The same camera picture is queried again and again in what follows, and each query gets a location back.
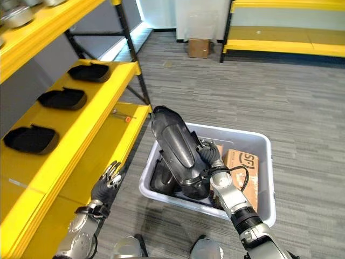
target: yellow shelf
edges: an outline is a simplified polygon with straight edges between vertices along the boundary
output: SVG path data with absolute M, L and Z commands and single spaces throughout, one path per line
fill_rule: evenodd
M 151 106 L 117 103 L 115 108 L 133 119 L 129 123 L 113 115 L 106 119 L 59 196 L 87 203 L 92 186 L 105 168 L 114 160 L 121 162 L 120 168 L 125 163 L 147 114 L 151 112 Z M 78 184 L 80 179 L 83 179 L 82 185 Z
M 68 0 L 55 7 L 41 4 L 32 8 L 34 20 L 28 25 L 17 29 L 1 28 L 5 45 L 0 49 L 0 83 L 103 1 Z
M 1 141 L 1 172 L 6 181 L 15 181 L 27 187 L 6 215 L 2 215 L 1 250 L 3 258 L 18 258 L 30 241 L 40 221 L 49 209 L 62 186 L 108 117 L 118 98 L 125 90 L 133 75 L 139 74 L 137 63 L 98 62 L 106 64 L 112 71 L 111 77 L 103 84 L 72 80 L 63 75 L 50 90 L 62 87 L 84 90 L 87 103 L 77 111 L 63 111 L 43 107 L 36 102 L 14 125 L 14 128 L 35 124 L 53 128 L 60 135 L 58 146 L 48 155 L 32 155 L 6 147 Z M 89 64 L 90 60 L 79 60 Z M 32 200 L 27 190 L 42 193 L 41 200 Z M 1 197 L 1 203 L 7 199 Z
M 121 166 L 125 163 L 151 107 L 117 103 L 115 108 L 134 118 L 129 123 L 113 115 L 106 119 L 42 220 L 23 258 L 51 258 L 67 233 L 73 212 L 89 201 L 92 186 L 105 168 L 114 160 L 121 161 Z
M 52 258 L 67 234 L 75 210 L 84 204 L 57 197 L 32 237 L 22 259 Z
M 235 0 L 235 8 L 303 8 L 345 11 L 345 0 Z
M 252 50 L 345 57 L 345 31 L 232 26 L 227 50 Z

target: cardboard box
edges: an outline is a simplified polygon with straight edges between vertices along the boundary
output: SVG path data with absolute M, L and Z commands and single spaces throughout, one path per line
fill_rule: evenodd
M 259 159 L 257 156 L 229 149 L 225 157 L 223 157 L 224 164 L 229 168 L 236 166 L 244 166 L 249 172 L 249 181 L 243 194 L 257 212 L 258 209 L 258 169 Z M 231 177 L 234 185 L 240 189 L 243 185 L 246 172 L 244 169 L 231 171 Z
M 210 52 L 209 39 L 189 39 L 188 56 L 190 58 L 207 58 Z

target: light strip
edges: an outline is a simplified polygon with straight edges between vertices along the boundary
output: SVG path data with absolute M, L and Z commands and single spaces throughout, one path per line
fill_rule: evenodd
M 142 31 L 147 28 L 147 24 L 145 22 L 141 22 L 131 33 L 130 37 L 132 38 L 132 41 L 135 41 L 135 38 L 140 36 Z M 99 57 L 100 61 L 113 61 L 116 56 L 120 53 L 122 48 L 126 44 L 126 39 L 123 38 L 119 42 L 117 42 L 115 45 L 113 45 L 110 49 L 108 49 L 104 54 L 102 54 Z

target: floor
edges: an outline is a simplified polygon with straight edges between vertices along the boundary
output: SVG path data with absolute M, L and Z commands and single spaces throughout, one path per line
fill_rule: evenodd
M 174 32 L 154 32 L 139 59 L 153 105 L 185 121 L 254 131 L 272 142 L 277 220 L 273 230 L 302 259 L 345 255 L 345 70 L 226 58 L 188 58 Z M 137 80 L 131 83 L 137 87 Z M 126 92 L 123 100 L 134 101 Z M 141 173 L 154 142 L 148 127 L 99 235 L 95 258 L 109 258 L 122 237 L 141 233 L 150 256 L 188 258 L 200 234 L 245 252 L 225 220 L 143 197 Z

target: gray storage bin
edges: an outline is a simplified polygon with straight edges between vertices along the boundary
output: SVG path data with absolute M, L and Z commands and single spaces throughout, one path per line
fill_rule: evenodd
M 191 132 L 195 131 L 197 133 L 199 138 L 212 139 L 216 144 L 224 145 L 224 154 L 222 155 L 225 155 L 228 149 L 236 149 L 254 154 L 259 158 L 258 214 L 267 225 L 270 227 L 273 226 L 275 223 L 275 200 L 271 142 L 269 139 L 262 134 L 254 132 L 191 123 L 186 124 Z M 186 209 L 228 220 L 229 218 L 223 210 L 150 190 L 150 180 L 156 166 L 156 161 L 160 158 L 159 150 L 160 147 L 157 141 L 155 141 L 139 181 L 139 190 L 142 195 L 153 200 L 174 204 Z

